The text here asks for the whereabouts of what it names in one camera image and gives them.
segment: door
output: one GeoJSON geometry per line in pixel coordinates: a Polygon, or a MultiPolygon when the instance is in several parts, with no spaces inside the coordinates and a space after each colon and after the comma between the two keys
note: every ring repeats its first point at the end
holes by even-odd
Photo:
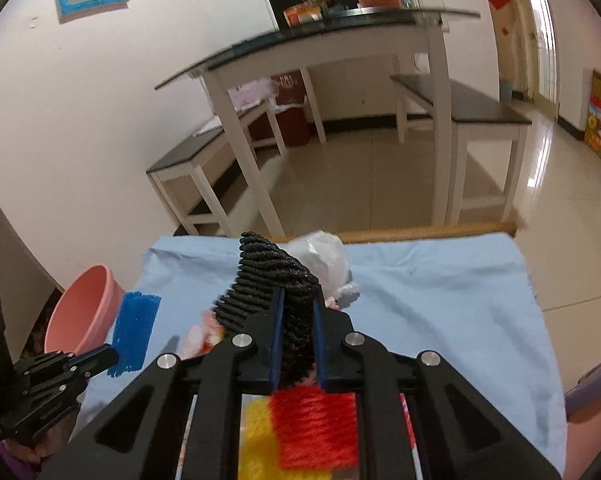
{"type": "Polygon", "coordinates": [[[547,0],[517,0],[527,59],[527,94],[544,114],[558,116],[554,25],[547,0]]]}

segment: black table top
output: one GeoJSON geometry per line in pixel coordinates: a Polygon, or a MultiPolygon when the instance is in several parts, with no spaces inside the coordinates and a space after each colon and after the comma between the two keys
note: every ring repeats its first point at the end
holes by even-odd
{"type": "Polygon", "coordinates": [[[214,70],[233,60],[240,59],[260,50],[288,41],[302,40],[318,34],[346,30],[347,28],[373,27],[378,25],[417,25],[424,16],[445,16],[451,18],[480,18],[480,12],[459,9],[394,9],[391,7],[370,7],[345,10],[325,16],[318,22],[302,23],[295,27],[273,30],[233,44],[211,56],[197,61],[155,86],[155,90],[171,83],[185,74],[200,75],[205,70],[214,70]]]}
{"type": "Polygon", "coordinates": [[[198,155],[212,140],[218,137],[223,132],[223,127],[219,126],[208,132],[197,136],[188,136],[178,146],[171,150],[167,155],[161,158],[147,173],[171,168],[183,162],[189,162],[198,155]]]}
{"type": "MultiPolygon", "coordinates": [[[[431,75],[393,75],[391,78],[433,105],[431,75]]],[[[453,79],[451,118],[456,123],[531,124],[528,118],[507,105],[453,79]]]]}

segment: wooden edge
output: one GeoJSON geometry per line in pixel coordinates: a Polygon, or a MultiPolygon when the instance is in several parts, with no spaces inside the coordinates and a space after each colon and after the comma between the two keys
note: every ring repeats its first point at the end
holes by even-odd
{"type": "MultiPolygon", "coordinates": [[[[406,242],[409,240],[436,240],[439,238],[463,238],[490,233],[507,233],[514,238],[518,227],[515,222],[477,222],[458,226],[414,227],[407,229],[382,229],[370,231],[351,231],[335,233],[344,244],[372,244],[377,242],[406,242]]],[[[272,238],[277,244],[283,244],[293,238],[272,238]]]]}

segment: blue tablecloth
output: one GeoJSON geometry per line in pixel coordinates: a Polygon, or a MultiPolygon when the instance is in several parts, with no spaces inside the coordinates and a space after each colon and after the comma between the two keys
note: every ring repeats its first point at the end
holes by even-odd
{"type": "MultiPolygon", "coordinates": [[[[162,297],[144,366],[180,339],[232,283],[238,240],[161,238],[133,290],[162,297]]],[[[360,297],[354,327],[390,351],[442,354],[562,474],[567,424],[554,351],[525,260],[504,234],[349,245],[360,297]]],[[[91,380],[80,430],[139,372],[91,380]]]]}

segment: pink plastic bowl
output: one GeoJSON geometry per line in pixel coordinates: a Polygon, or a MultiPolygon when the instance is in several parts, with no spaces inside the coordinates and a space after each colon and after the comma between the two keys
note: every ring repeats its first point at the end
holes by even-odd
{"type": "Polygon", "coordinates": [[[45,352],[82,354],[104,343],[125,291],[103,265],[72,283],[56,305],[45,335],[45,352]]]}

